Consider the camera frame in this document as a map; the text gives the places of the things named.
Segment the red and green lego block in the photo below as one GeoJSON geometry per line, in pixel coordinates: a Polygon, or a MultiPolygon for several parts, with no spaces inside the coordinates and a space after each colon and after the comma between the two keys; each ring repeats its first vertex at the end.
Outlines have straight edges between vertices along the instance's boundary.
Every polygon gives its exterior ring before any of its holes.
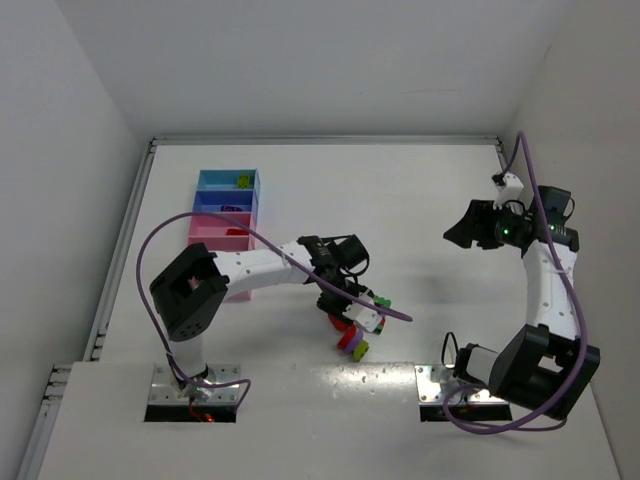
{"type": "Polygon", "coordinates": [[[339,332],[344,332],[349,328],[349,324],[345,323],[342,319],[335,317],[333,315],[329,315],[328,316],[331,324],[333,325],[333,327],[339,331],[339,332]]]}

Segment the multicolour lego block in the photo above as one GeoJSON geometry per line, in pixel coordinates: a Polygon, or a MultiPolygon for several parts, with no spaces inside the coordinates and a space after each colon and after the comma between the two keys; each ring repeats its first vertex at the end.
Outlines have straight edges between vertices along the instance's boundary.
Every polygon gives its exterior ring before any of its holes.
{"type": "MultiPolygon", "coordinates": [[[[389,309],[392,305],[392,301],[390,299],[386,299],[384,297],[380,297],[380,296],[374,296],[373,297],[374,300],[374,305],[378,308],[382,308],[382,309],[389,309]]],[[[386,316],[382,313],[378,313],[378,316],[380,318],[379,323],[377,324],[376,328],[374,329],[373,333],[376,335],[380,335],[384,329],[385,323],[386,323],[386,316]]]]}

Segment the purple flower lego brick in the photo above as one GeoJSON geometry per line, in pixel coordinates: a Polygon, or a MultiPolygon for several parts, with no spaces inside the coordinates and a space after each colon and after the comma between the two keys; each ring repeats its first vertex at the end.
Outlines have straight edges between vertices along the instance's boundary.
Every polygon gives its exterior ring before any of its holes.
{"type": "Polygon", "coordinates": [[[221,212],[243,212],[244,209],[241,206],[237,205],[221,205],[221,212]]]}

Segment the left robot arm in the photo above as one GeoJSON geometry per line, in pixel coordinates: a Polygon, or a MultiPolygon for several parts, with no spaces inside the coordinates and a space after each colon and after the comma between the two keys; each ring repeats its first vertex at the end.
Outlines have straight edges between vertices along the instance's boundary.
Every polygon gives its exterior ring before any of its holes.
{"type": "Polygon", "coordinates": [[[350,325],[373,292],[352,269],[369,256],[355,235],[302,236],[279,246],[241,252],[210,251],[203,243],[186,247],[150,284],[156,312],[169,338],[170,365],[179,384],[206,378],[201,335],[223,301],[284,284],[316,284],[317,307],[350,325]]]}

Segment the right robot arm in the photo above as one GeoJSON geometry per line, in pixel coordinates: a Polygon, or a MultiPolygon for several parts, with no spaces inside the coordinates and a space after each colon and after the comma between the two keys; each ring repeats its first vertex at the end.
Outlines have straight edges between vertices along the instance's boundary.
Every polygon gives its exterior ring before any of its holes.
{"type": "Polygon", "coordinates": [[[490,200],[474,199],[444,239],[484,250],[505,245],[520,250],[527,278],[526,321],[500,352],[468,344],[456,356],[455,378],[478,384],[508,402],[535,410],[564,382],[569,387],[546,411],[564,420],[600,364],[600,351],[581,345],[576,309],[567,292],[579,250],[576,230],[566,227],[570,192],[551,186],[522,213],[490,200]]]}

